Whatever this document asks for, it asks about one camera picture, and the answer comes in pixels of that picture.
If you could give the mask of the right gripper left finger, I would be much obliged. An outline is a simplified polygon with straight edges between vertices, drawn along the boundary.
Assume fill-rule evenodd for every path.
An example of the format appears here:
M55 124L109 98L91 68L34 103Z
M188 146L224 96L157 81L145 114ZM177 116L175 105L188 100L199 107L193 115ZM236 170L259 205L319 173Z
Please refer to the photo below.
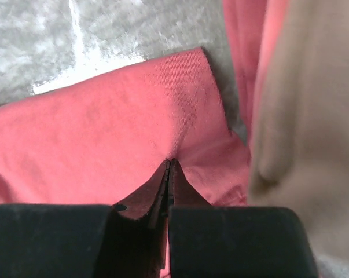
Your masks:
M0 204L0 277L159 277L169 169L113 205Z

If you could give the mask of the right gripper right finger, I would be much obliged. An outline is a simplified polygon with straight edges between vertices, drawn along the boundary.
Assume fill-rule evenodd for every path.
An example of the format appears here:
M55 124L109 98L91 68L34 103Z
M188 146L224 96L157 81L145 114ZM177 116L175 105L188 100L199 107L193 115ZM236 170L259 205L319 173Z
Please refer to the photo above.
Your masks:
M299 217L284 207L210 205L177 160L168 176L172 277L318 277Z

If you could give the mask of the red t shirt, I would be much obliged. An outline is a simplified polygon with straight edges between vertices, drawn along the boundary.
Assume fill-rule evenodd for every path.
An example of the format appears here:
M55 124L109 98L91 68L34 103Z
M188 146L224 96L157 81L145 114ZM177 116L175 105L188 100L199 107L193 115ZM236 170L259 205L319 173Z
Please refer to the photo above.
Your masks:
M0 107L0 204L112 204L165 159L210 203L245 203L250 150L202 49Z

